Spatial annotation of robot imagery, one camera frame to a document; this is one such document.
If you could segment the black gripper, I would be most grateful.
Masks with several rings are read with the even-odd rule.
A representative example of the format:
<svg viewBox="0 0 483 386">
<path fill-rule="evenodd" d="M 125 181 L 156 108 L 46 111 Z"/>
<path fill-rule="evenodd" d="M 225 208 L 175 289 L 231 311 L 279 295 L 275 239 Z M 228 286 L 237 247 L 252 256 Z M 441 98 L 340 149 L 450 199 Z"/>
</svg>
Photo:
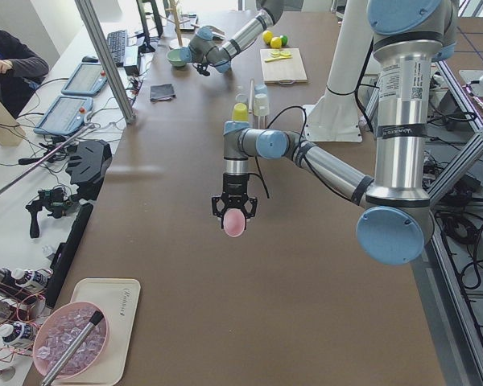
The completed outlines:
<svg viewBox="0 0 483 386">
<path fill-rule="evenodd" d="M 208 63 L 194 63 L 193 67 L 202 76 L 210 76 L 210 71 L 208 70 Z"/>
<path fill-rule="evenodd" d="M 258 199 L 248 196 L 248 173 L 222 175 L 222 193 L 211 198 L 213 215 L 223 220 L 229 209 L 239 209 L 246 220 L 255 217 Z"/>
</svg>

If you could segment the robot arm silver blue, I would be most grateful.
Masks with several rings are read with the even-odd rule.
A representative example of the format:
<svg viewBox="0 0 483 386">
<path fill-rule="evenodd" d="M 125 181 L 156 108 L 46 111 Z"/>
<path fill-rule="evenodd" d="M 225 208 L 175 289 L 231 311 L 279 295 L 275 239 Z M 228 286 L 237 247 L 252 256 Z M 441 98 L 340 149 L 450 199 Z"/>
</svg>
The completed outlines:
<svg viewBox="0 0 483 386">
<path fill-rule="evenodd" d="M 283 14 L 283 4 L 284 1 L 279 0 L 261 1 L 257 15 L 222 45 L 213 41 L 213 32 L 209 27 L 200 27 L 189 44 L 180 48 L 180 59 L 194 64 L 195 69 L 203 76 L 210 75 L 208 66 L 219 73 L 227 72 L 235 56 L 248 48 L 264 30 L 279 21 Z"/>
<path fill-rule="evenodd" d="M 222 192 L 212 212 L 230 236 L 240 236 L 255 215 L 247 193 L 248 161 L 289 158 L 328 189 L 363 208 L 357 240 L 366 254 L 387 265 L 419 257 L 433 232 L 430 199 L 423 189 L 431 64 L 449 57 L 456 42 L 455 1 L 372 1 L 367 19 L 380 63 L 376 162 L 365 175 L 299 133 L 225 123 Z"/>
</svg>

